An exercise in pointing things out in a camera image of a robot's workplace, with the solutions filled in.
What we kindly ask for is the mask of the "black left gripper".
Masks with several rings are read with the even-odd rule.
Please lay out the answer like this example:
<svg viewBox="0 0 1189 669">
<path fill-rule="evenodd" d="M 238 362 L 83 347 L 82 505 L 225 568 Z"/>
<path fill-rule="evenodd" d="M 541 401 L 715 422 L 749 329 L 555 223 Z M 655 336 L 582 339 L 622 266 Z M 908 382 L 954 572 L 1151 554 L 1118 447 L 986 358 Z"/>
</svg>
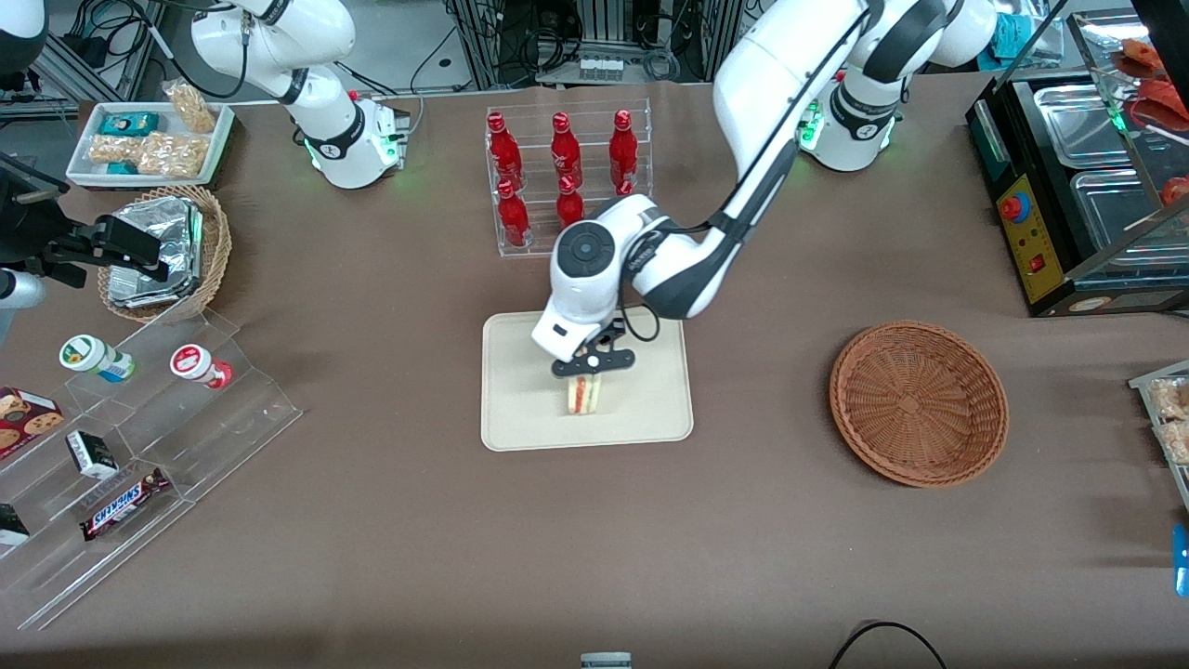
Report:
<svg viewBox="0 0 1189 669">
<path fill-rule="evenodd" d="M 617 348 L 617 340 L 627 334 L 625 318 L 611 318 L 594 339 L 581 343 L 570 361 L 553 361 L 552 375 L 567 378 L 570 386 L 575 386 L 581 381 L 581 375 L 594 375 L 594 384 L 602 384 L 603 372 L 633 368 L 635 352 L 631 348 Z"/>
</svg>

